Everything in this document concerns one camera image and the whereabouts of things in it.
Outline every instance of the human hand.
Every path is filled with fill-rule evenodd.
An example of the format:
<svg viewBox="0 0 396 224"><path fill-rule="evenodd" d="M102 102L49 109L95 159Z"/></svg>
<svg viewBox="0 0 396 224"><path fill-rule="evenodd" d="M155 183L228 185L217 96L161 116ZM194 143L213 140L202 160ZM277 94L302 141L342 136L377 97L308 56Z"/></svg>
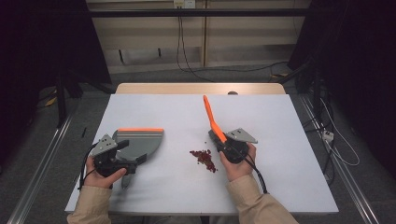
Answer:
<svg viewBox="0 0 396 224"><path fill-rule="evenodd" d="M251 143L247 143L247 146L248 155L250 155L250 157L247 156L247 159L254 164L256 148ZM225 171L227 172L227 178L230 182L244 175L250 175L253 172L253 168L246 161L241 161L237 164L231 163L227 160L222 151L220 152L220 160L224 165Z"/></svg>
<svg viewBox="0 0 396 224"><path fill-rule="evenodd" d="M126 174L126 169L121 168L119 169L116 173L104 177L102 175L99 175L96 171L94 171L95 166L93 164L93 157L88 157L87 162L86 162L86 167L87 167L87 174L85 177L84 185L85 186L91 186L91 187L99 187L103 189L109 189L110 186L116 182L118 179L120 179L123 175Z"/></svg>

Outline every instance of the red debris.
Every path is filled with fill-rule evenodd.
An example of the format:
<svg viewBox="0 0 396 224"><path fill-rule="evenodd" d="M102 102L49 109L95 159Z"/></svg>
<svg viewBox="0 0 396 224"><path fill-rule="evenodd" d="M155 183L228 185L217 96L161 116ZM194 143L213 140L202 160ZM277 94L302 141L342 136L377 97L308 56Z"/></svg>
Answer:
<svg viewBox="0 0 396 224"><path fill-rule="evenodd" d="M218 169L216 169L215 164L212 161L211 151L208 150L201 150L201 151L190 151L192 156L196 157L199 162L206 165L206 170L215 173Z"/></svg>

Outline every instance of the electrical outlet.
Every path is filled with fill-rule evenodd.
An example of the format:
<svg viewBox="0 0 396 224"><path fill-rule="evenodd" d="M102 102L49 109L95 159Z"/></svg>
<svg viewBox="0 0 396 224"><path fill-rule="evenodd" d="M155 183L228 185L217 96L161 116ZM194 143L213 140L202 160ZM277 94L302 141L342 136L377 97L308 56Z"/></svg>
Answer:
<svg viewBox="0 0 396 224"><path fill-rule="evenodd" d="M174 0L174 7L175 8L184 8L184 0Z"/></svg>
<svg viewBox="0 0 396 224"><path fill-rule="evenodd" d="M184 8L195 8L195 0L185 0Z"/></svg>

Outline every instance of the white table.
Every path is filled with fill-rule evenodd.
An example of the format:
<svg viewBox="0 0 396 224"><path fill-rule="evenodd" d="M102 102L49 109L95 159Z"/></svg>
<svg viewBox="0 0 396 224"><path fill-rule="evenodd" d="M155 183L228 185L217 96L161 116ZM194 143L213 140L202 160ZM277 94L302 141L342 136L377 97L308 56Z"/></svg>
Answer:
<svg viewBox="0 0 396 224"><path fill-rule="evenodd" d="M269 192L292 213L327 214L338 208L288 95L208 95L224 132L242 127L259 140L256 164ZM215 148L202 94L114 94L95 137L120 127L164 128L158 150L137 168L130 187L116 182L110 212L130 215L234 215L219 154L210 173L191 150ZM75 187L65 211L74 211Z"/></svg>

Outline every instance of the forearm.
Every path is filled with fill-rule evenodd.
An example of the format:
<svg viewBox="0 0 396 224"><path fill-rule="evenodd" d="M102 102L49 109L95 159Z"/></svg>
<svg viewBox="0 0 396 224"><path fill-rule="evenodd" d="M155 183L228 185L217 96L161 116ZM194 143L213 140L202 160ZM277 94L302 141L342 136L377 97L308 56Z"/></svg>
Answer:
<svg viewBox="0 0 396 224"><path fill-rule="evenodd" d="M111 189L83 186L76 209L67 217L68 223L111 223L108 218L108 199Z"/></svg>
<svg viewBox="0 0 396 224"><path fill-rule="evenodd" d="M297 223L286 208L270 194L261 194L253 175L242 176L227 185L239 212L239 222Z"/></svg>

